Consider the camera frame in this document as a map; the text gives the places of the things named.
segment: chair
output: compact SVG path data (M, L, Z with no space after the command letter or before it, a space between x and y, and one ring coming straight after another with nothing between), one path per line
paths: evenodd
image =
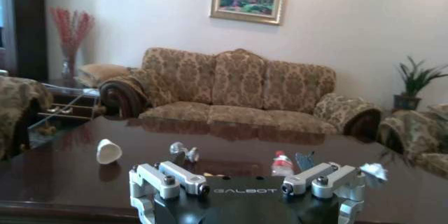
M38 81L0 76L0 159L30 148L29 125L51 103L53 95Z

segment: plastic bottle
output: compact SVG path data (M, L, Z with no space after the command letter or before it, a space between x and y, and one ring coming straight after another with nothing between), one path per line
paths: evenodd
M273 163L273 176L290 176L294 175L293 161L287 157L285 151L277 151L277 158Z

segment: white wall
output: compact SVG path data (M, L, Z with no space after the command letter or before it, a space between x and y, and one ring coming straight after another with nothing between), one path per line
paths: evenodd
M403 90L395 65L407 55L429 66L448 63L448 0L287 0L279 27L209 17L213 0L47 0L83 9L97 27L81 63L139 66L145 50L173 47L205 53L246 48L270 59L331 66L338 92L390 108ZM49 20L50 75L62 69ZM423 106L448 102L448 79L421 94Z

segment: bolt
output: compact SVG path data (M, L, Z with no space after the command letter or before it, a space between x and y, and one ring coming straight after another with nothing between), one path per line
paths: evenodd
M282 185L282 191L283 191L283 193L285 193L286 195L291 194L293 191L294 191L294 189L293 189L293 185L290 185L290 184L283 184L283 185Z
M163 181L165 181L166 185L169 185L169 186L174 185L175 182L177 182L175 177L171 176L171 175L166 176Z
M318 178L318 183L323 186L327 186L329 185L329 178L326 176L321 176Z
M211 192L211 187L207 184L203 184L199 186L199 196L206 197L209 193Z

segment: green plant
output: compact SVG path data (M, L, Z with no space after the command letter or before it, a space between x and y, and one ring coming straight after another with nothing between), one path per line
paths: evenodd
M442 65L434 68L423 68L425 60L415 63L411 56L409 56L413 68L406 64L401 63L399 72L405 81L406 91L403 95L410 97L417 97L422 89L430 84L430 82L437 79L448 76L442 70L448 67L448 65Z

